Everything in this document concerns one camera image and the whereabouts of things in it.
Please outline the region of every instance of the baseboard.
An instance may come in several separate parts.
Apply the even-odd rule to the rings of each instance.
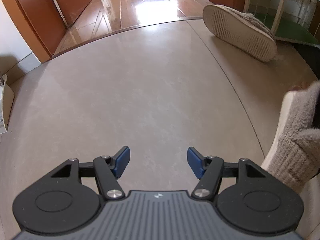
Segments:
[[[41,62],[36,58],[33,53],[30,53],[15,66],[9,69],[5,74],[8,76],[7,84],[10,85],[31,70],[41,65]]]

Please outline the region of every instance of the fuzzy slipper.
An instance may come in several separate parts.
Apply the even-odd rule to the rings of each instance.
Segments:
[[[319,81],[286,94],[274,143],[261,165],[297,193],[320,168],[319,96]]]
[[[215,36],[260,61],[270,61],[277,54],[271,31],[251,13],[211,4],[204,7],[203,21]]]

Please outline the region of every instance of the beige floor tile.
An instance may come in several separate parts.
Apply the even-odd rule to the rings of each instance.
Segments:
[[[226,73],[252,121],[264,154],[271,147],[284,94],[316,76],[294,47],[278,43],[275,60],[265,64],[216,38],[203,20],[188,21]]]
[[[131,160],[119,180],[125,192],[192,190],[198,180],[187,164],[189,146],[227,162],[263,160],[236,93],[185,21],[91,42],[11,88],[15,102],[0,143],[7,239],[18,232],[14,197],[70,157],[89,162],[129,146]]]

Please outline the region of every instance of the wooden floor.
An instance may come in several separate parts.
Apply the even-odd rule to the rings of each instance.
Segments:
[[[200,17],[207,4],[208,0],[92,0],[55,54],[129,27]]]

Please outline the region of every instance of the metal pivot bolt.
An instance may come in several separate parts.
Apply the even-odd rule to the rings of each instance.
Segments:
[[[194,191],[194,194],[197,197],[207,197],[210,194],[210,191],[205,188],[199,188]]]
[[[118,189],[111,189],[107,191],[107,196],[111,198],[119,198],[123,195],[123,193]]]

